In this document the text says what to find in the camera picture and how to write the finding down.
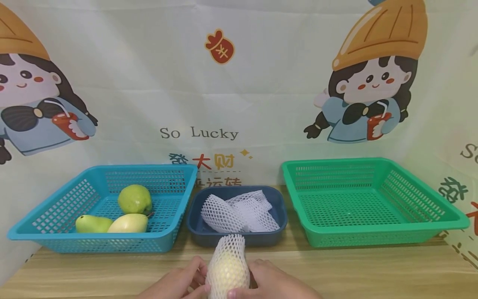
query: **drink cup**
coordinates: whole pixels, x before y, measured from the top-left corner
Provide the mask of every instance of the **drink cup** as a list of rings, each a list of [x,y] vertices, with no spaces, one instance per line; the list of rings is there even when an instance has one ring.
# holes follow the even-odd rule
[[[73,140],[86,140],[89,138],[88,135],[81,131],[78,126],[78,117],[74,113],[59,113],[52,118],[52,122]]]
[[[373,134],[373,129],[381,122],[386,122],[391,117],[390,112],[384,114],[375,115],[374,117],[369,118],[367,121],[367,140],[377,140],[383,136],[382,132],[378,135]]]

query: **dark blue plastic tray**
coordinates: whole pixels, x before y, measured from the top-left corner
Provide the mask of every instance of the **dark blue plastic tray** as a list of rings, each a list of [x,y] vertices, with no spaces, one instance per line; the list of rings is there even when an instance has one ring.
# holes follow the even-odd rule
[[[223,200],[252,191],[262,190],[265,197],[271,203],[272,209],[269,213],[277,221],[280,229],[268,233],[241,233],[246,239],[246,246],[269,247],[276,245],[282,238],[282,231],[287,225],[287,212],[284,205],[284,198],[277,190],[269,186],[223,186],[209,187],[199,191],[194,196],[189,215],[187,217],[187,228],[192,234],[193,241],[202,247],[216,247],[219,239],[227,233],[218,233],[207,225],[202,216],[201,209],[207,197],[214,194]]]

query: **blue shirt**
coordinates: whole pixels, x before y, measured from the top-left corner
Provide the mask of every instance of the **blue shirt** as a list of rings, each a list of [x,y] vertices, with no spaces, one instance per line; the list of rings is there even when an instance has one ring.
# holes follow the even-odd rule
[[[400,121],[400,108],[397,101],[388,98],[389,105],[387,112],[391,113],[391,117],[383,124],[382,133],[390,133]],[[363,103],[367,106],[375,101]],[[332,127],[327,140],[334,143],[359,143],[367,141],[367,121],[368,117],[362,116],[358,121],[352,124],[344,124],[342,118],[347,109],[348,104],[337,97],[329,98],[322,107],[322,113]]]
[[[78,126],[88,136],[96,133],[93,122],[83,112],[66,100],[55,97],[66,109],[78,117]],[[25,104],[25,106],[36,107],[42,100]],[[33,155],[42,151],[57,148],[74,140],[56,126],[49,118],[39,118],[38,124],[31,130],[18,132],[10,129],[0,118],[0,138],[8,139],[25,156]]]

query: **wooden table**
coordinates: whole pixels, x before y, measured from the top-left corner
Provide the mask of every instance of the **wooden table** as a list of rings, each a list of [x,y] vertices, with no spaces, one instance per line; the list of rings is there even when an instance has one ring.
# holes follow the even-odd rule
[[[325,299],[477,299],[478,272],[436,237],[388,248],[311,248],[284,187],[289,224],[273,248],[248,248],[246,258],[270,259],[319,290]],[[131,299],[194,255],[213,249],[192,243],[182,226],[163,255],[60,255],[42,248],[1,289],[1,299]]]

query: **yellow knit hat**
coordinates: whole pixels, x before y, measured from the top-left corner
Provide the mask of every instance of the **yellow knit hat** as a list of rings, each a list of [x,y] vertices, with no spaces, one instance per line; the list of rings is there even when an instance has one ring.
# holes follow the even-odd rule
[[[418,59],[428,30],[424,0],[385,0],[369,10],[350,30],[334,71],[385,56]]]
[[[0,3],[0,54],[13,53],[50,60],[35,34],[15,13]]]

